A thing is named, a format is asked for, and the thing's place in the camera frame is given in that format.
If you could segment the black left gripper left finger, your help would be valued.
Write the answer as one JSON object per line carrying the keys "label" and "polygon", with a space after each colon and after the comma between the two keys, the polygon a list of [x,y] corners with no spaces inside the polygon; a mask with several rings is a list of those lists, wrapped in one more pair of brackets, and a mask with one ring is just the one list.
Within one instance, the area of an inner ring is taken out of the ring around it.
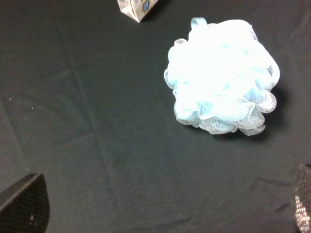
{"label": "black left gripper left finger", "polygon": [[44,233],[50,219],[45,177],[31,173],[0,193],[2,233]]}

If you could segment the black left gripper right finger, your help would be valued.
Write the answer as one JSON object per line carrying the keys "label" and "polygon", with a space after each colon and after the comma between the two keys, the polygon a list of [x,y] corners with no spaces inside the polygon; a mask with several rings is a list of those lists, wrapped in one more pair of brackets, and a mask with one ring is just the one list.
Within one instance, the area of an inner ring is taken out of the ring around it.
{"label": "black left gripper right finger", "polygon": [[311,168],[300,164],[294,180],[294,216],[301,233],[311,232]]}

